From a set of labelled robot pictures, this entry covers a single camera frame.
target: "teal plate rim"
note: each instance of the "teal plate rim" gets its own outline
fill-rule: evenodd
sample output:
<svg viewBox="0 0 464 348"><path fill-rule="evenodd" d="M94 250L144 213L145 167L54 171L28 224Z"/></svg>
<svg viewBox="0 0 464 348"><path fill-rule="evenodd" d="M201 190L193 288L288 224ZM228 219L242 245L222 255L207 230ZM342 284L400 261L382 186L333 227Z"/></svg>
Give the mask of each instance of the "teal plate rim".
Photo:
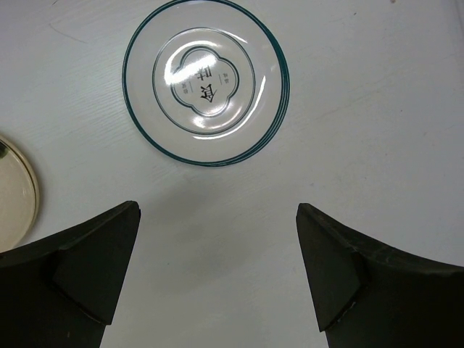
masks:
<svg viewBox="0 0 464 348"><path fill-rule="evenodd" d="M271 126L269 127L268 131L265 133L264 136L250 149L246 150L242 154L239 154L235 157L229 158L229 159L223 159L221 161L216 161L216 162L198 162L198 161L193 161L191 159L186 159L179 157L162 146L160 146L141 126L140 122L137 120L137 117L132 110L131 106L131 101L129 100L129 95L128 95L128 90L127 90L127 83L126 83L126 73L127 73L127 65L128 65L128 59L129 55L131 54L132 47L134 45L134 42L136 41L138 35L140 32L145 28L145 25L148 24L154 17L156 17L159 13L165 11L166 9L182 4L184 2L195 2L195 1L211 1L211 2L217 2L220 4L228 5L234 9L237 9L238 11L242 12L244 15L246 15L248 18L250 18L253 22L257 24L258 27L264 32L264 34L268 37L270 43L272 44L274 51L277 55L277 60L281 69L281 79L282 79L282 89L281 89L281 101L279 103L277 112L275 114L275 118ZM287 112L287 109L289 107L289 100L290 100L290 73L289 73L289 67L287 65L285 55L283 54L283 50L281 46L279 45L276 37L270 32L268 27L264 25L260 20L257 19L256 16L254 16L250 11L247 9L241 7L238 4L233 3L232 1L229 0L173 0L170 1L163 6L159 7L158 9L154 10L145 20L139 25L137 28L136 32L133 34L132 38L130 39L128 48L125 52L124 56L124 63L123 63L123 93L124 93L124 100L125 100L125 105L128 108L130 117L132 118L132 121L135 123L138 131L145 137L145 139L156 149L161 151L163 154L173 158L174 160L178 160L180 162L184 162L190 165L199 165L202 167L224 167L226 165L234 165L236 163L242 162L244 160L249 159L251 156L254 156L256 153L261 151L274 137L274 135L277 133L278 129L281 127L283 119L285 118L285 114Z"/></svg>

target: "white surface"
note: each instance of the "white surface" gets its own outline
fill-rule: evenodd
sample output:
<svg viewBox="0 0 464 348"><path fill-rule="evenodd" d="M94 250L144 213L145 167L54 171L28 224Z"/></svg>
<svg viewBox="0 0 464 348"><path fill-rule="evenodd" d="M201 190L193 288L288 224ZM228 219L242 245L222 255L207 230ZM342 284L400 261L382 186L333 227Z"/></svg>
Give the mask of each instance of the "white surface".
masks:
<svg viewBox="0 0 464 348"><path fill-rule="evenodd" d="M126 46L162 1L53 2L0 2L0 131L42 179L27 241L126 199L141 205L103 348L327 347L295 230L300 202L464 265L455 0L238 1L280 41L291 101L264 150L220 169L161 155L125 109Z"/></svg>

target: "chinese character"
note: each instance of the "chinese character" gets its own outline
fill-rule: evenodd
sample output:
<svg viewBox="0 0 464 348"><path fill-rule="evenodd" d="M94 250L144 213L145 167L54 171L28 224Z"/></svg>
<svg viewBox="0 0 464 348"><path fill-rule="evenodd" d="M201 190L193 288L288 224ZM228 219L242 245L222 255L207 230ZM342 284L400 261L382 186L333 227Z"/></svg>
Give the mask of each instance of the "chinese character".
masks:
<svg viewBox="0 0 464 348"><path fill-rule="evenodd" d="M210 67L203 67L202 69L200 69L198 71L198 73L196 74L197 78L199 80L204 80L204 78L210 78L211 77L211 69Z"/></svg>
<svg viewBox="0 0 464 348"><path fill-rule="evenodd" d="M207 87L202 86L202 98L206 99L210 103L212 103L212 99L215 97L217 91L212 91L211 83Z"/></svg>

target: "stacked plate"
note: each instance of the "stacked plate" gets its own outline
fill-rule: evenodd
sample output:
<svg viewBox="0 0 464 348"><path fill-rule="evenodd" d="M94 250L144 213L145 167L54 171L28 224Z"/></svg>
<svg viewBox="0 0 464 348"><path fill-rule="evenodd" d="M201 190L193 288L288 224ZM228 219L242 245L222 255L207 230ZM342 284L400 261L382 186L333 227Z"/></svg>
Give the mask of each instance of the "stacked plate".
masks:
<svg viewBox="0 0 464 348"><path fill-rule="evenodd" d="M226 0L175 0L133 35L123 90L137 128L193 165L223 166L261 150L289 104L289 70L273 34Z"/></svg>

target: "beige plate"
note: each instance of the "beige plate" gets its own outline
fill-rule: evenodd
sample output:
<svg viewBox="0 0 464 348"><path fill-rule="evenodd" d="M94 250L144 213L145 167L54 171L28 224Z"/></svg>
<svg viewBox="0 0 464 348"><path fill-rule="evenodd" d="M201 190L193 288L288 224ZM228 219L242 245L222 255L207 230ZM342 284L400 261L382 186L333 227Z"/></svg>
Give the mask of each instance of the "beige plate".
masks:
<svg viewBox="0 0 464 348"><path fill-rule="evenodd" d="M0 252L13 249L37 216L37 178L29 162L0 136Z"/></svg>

